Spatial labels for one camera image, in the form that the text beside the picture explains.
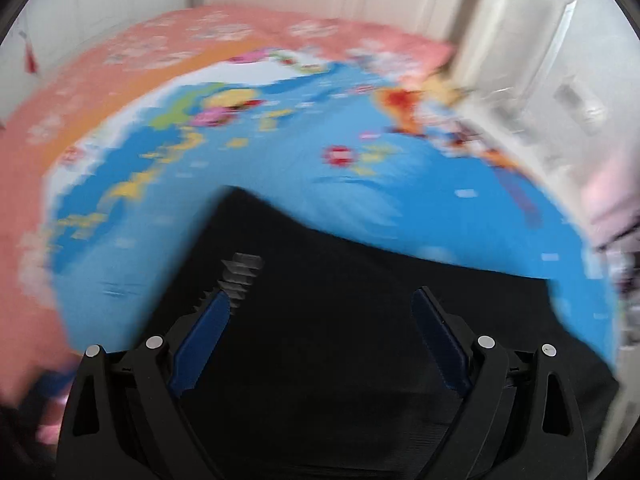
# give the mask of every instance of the bed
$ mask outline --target bed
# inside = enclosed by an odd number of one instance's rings
[[[571,216],[425,86],[444,67],[473,87],[507,0],[202,1],[82,54],[6,124],[2,290],[39,362],[65,333],[128,348],[237,186],[334,235],[547,278],[612,364],[614,296]]]

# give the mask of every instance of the red tassel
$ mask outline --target red tassel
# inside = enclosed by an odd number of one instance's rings
[[[31,43],[26,43],[25,49],[24,70],[27,74],[37,74],[39,70],[38,62],[36,61],[35,54],[33,53]]]

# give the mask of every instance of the pink bedspread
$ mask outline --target pink bedspread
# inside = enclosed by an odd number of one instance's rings
[[[42,197],[50,164],[89,133],[82,129],[85,117],[124,106],[234,46],[352,60],[407,86],[420,84],[452,54],[449,44],[381,25],[199,7],[133,26],[64,67],[16,111],[0,137],[0,402],[15,404],[38,370],[73,361],[49,288]]]

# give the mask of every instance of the orange stripe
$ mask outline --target orange stripe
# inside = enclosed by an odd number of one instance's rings
[[[44,145],[42,147],[44,170],[47,171],[67,147],[82,139],[105,119],[122,110],[135,99],[148,94],[175,77],[265,46],[263,41],[256,39],[233,41],[185,59],[176,65],[148,70],[140,78],[129,83],[119,94],[105,97],[99,106],[85,112],[62,130],[55,139]]]

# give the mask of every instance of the round metal pin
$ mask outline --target round metal pin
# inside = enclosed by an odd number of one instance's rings
[[[153,335],[146,340],[146,347],[151,350],[155,350],[156,348],[160,348],[162,343],[162,338],[159,335]]]
[[[87,357],[96,357],[99,353],[100,353],[100,347],[98,345],[91,345],[84,352],[84,354]]]
[[[481,335],[478,338],[478,344],[482,348],[493,348],[495,346],[495,341],[493,337],[489,337],[487,335]]]
[[[558,351],[556,350],[556,347],[549,344],[542,345],[542,351],[544,352],[545,355],[548,355],[549,357],[555,357],[556,354],[558,353]]]

